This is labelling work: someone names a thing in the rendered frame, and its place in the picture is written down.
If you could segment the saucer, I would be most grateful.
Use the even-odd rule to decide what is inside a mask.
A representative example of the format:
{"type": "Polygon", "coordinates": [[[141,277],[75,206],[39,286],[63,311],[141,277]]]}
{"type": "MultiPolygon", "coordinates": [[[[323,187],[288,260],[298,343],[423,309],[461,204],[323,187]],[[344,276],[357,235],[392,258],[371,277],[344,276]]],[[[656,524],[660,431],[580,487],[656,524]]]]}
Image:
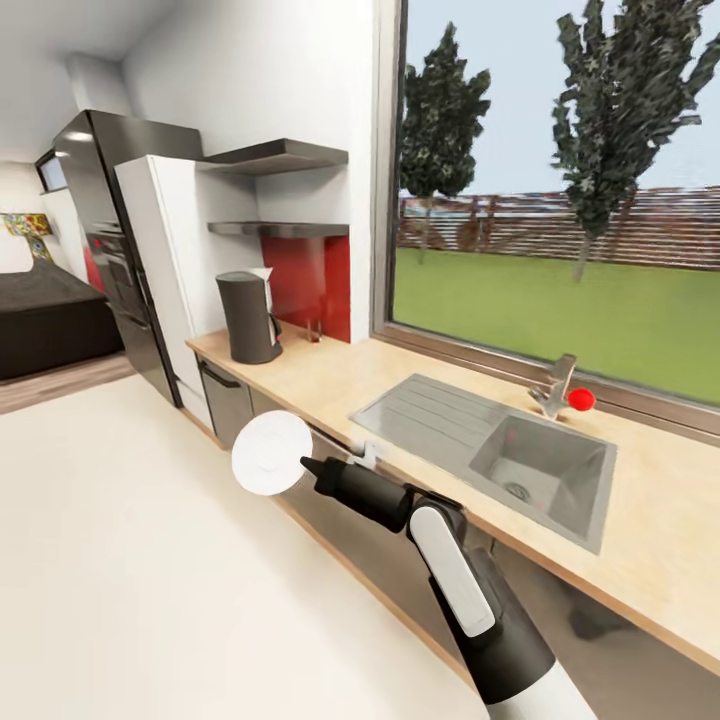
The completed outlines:
{"type": "Polygon", "coordinates": [[[308,422],[287,411],[269,411],[250,418],[230,450],[231,466],[244,490],[255,495],[285,493],[307,468],[313,442],[308,422]]]}

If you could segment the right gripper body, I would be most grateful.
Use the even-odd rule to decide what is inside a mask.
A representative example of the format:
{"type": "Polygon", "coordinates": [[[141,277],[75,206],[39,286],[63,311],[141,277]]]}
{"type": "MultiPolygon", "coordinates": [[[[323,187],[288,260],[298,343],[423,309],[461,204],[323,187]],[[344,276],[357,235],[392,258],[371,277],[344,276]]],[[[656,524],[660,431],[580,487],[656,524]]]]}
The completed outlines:
{"type": "Polygon", "coordinates": [[[351,465],[329,456],[322,464],[322,472],[314,490],[321,495],[334,497],[339,503],[374,520],[370,512],[370,500],[384,480],[387,480],[385,476],[363,465],[351,465]]]}

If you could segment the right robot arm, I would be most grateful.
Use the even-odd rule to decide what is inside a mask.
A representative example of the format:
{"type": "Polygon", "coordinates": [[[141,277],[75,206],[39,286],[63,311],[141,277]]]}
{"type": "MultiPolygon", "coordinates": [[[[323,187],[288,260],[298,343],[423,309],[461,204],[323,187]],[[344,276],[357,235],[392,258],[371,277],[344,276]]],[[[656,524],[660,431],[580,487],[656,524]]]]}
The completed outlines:
{"type": "Polygon", "coordinates": [[[463,504],[374,472],[386,449],[370,437],[350,447],[347,462],[302,456],[300,463],[317,477],[317,493],[391,533],[408,528],[491,720],[597,720],[487,550],[465,553],[463,504]]]}

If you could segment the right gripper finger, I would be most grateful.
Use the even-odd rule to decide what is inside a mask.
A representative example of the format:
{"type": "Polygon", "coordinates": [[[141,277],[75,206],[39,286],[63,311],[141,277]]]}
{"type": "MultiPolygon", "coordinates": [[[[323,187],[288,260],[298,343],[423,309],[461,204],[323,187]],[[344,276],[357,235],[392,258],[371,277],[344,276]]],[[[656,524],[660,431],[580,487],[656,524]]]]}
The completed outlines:
{"type": "Polygon", "coordinates": [[[315,475],[315,477],[317,477],[317,479],[319,479],[320,472],[322,472],[322,464],[324,463],[324,461],[317,461],[312,457],[302,456],[300,458],[300,463],[307,468],[307,471],[310,471],[313,475],[315,475]]]}

